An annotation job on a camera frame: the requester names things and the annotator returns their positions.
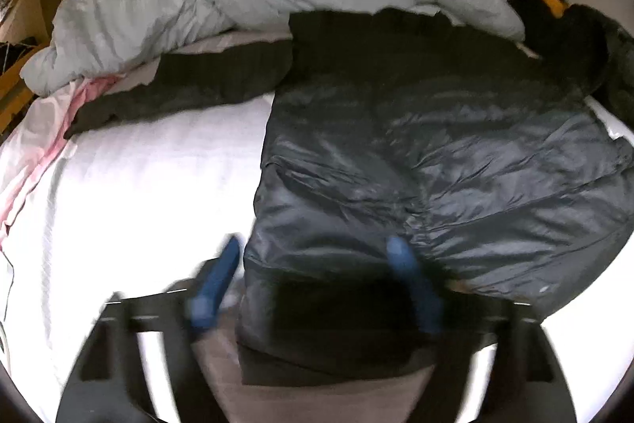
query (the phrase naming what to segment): pink fabric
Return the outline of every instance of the pink fabric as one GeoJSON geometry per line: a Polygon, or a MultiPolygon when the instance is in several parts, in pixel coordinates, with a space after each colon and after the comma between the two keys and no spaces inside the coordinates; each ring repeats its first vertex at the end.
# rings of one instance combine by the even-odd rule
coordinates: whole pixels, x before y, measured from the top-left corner
{"type": "Polygon", "coordinates": [[[121,78],[106,76],[73,82],[48,98],[36,99],[25,119],[4,143],[0,149],[0,166],[4,168],[0,192],[0,251],[27,195],[67,144],[64,133],[77,110],[121,78]]]}

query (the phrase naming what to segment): white bed sheet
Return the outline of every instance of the white bed sheet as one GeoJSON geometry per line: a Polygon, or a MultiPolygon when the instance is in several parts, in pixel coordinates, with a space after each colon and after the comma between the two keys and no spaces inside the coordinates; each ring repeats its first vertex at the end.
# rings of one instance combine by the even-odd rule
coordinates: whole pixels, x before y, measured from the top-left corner
{"type": "MultiPolygon", "coordinates": [[[[112,292],[160,292],[214,256],[227,233],[247,238],[271,101],[81,135],[30,194],[4,246],[15,268],[6,331],[12,377],[45,423],[55,420],[76,354],[112,292]]],[[[614,138],[634,143],[622,123],[589,103],[614,138]]],[[[544,322],[580,423],[634,356],[634,322],[623,317],[634,302],[633,270],[630,239],[596,282],[544,322]]],[[[474,357],[461,422],[477,414],[492,352],[474,357]]],[[[161,364],[160,347],[145,346],[145,360],[161,364]]],[[[169,403],[159,416],[178,421],[169,403]]]]}

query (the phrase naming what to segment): bed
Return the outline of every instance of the bed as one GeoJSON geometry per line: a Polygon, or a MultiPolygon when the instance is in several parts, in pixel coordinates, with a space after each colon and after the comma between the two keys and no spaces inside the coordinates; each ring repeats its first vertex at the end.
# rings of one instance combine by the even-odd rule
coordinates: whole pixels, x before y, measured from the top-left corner
{"type": "MultiPolygon", "coordinates": [[[[287,37],[285,32],[239,31],[206,39],[184,52],[287,37]]],[[[154,61],[135,69],[111,93],[149,83],[156,68],[154,61]]],[[[273,95],[267,94],[235,106],[85,133],[64,147],[28,195],[2,245],[15,271],[4,326],[11,376],[44,422],[55,420],[77,351],[112,292],[130,297],[160,292],[213,257],[227,233],[248,238],[272,102],[273,95]]],[[[634,134],[623,123],[594,99],[587,103],[611,138],[624,136],[634,144],[634,134]]],[[[632,301],[624,289],[632,266],[630,239],[590,287],[543,324],[562,364],[579,422],[592,420],[634,358],[634,323],[621,317],[632,301]]],[[[240,289],[237,281],[234,291],[240,289]]],[[[229,297],[227,305],[236,300],[237,296],[229,297]]],[[[242,386],[231,338],[235,319],[231,311],[227,314],[223,329],[199,353],[237,421],[255,414],[274,421],[290,408],[310,411],[315,421],[322,421],[315,406],[328,405],[324,402],[342,393],[350,396],[352,406],[365,407],[371,414],[373,393],[391,392],[394,399],[413,401],[413,391],[426,377],[423,371],[371,386],[307,388],[299,402],[293,402],[295,395],[289,391],[242,386]]],[[[144,335],[141,344],[158,416],[176,423],[160,337],[144,335]]],[[[461,422],[477,414],[492,351],[488,347],[474,357],[461,422]]],[[[340,413],[340,420],[338,416],[328,414],[334,421],[349,418],[346,412],[340,413]]]]}

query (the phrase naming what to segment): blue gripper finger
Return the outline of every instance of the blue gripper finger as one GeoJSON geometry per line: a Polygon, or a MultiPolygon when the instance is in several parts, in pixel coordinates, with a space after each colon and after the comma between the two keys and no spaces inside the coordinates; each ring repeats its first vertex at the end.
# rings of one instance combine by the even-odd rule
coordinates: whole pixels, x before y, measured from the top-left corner
{"type": "Polygon", "coordinates": [[[418,329],[431,335],[441,333],[445,302],[433,289],[432,282],[425,276],[424,270],[404,239],[388,238],[388,263],[396,277],[410,292],[418,329]]]}
{"type": "Polygon", "coordinates": [[[203,277],[189,299],[189,322],[194,333],[200,335],[218,325],[220,304],[229,288],[240,261],[240,242],[232,235],[218,258],[208,261],[201,272],[203,277]]]}

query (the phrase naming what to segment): black garment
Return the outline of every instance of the black garment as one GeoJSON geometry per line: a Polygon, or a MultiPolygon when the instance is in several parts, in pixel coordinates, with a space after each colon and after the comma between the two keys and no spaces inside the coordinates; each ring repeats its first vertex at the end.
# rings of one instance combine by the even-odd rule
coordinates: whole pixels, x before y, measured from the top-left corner
{"type": "Polygon", "coordinates": [[[86,103],[64,138],[112,122],[151,120],[187,109],[248,101],[272,92],[291,61],[288,40],[253,42],[220,53],[164,54],[153,82],[86,103]]]}
{"type": "Polygon", "coordinates": [[[290,17],[245,251],[243,381],[391,377],[432,361],[386,238],[542,316],[634,228],[634,158],[567,77],[442,15],[290,17]]]}
{"type": "Polygon", "coordinates": [[[634,128],[634,39],[616,21],[583,5],[556,19],[542,0],[510,0],[525,44],[559,77],[568,77],[634,128]]]}

